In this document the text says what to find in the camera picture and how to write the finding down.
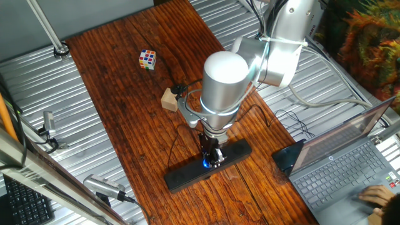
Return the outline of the person's right hand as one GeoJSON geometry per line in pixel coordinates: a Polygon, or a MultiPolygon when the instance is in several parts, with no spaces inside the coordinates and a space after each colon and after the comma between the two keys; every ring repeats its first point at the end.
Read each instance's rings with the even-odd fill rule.
{"type": "Polygon", "coordinates": [[[375,208],[373,213],[382,217],[384,212],[383,208],[392,200],[396,195],[391,192],[386,186],[368,186],[359,193],[358,198],[362,201],[374,203],[380,206],[375,208]]]}

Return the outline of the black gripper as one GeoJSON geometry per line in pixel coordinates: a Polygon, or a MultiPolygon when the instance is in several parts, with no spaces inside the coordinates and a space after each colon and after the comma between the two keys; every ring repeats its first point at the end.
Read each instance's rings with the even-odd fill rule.
{"type": "Polygon", "coordinates": [[[219,142],[217,138],[209,137],[204,133],[198,134],[199,142],[201,145],[201,151],[203,154],[202,164],[204,167],[219,166],[224,160],[225,156],[220,150],[226,143],[219,142]],[[215,149],[215,158],[210,153],[212,149],[215,149]]]}

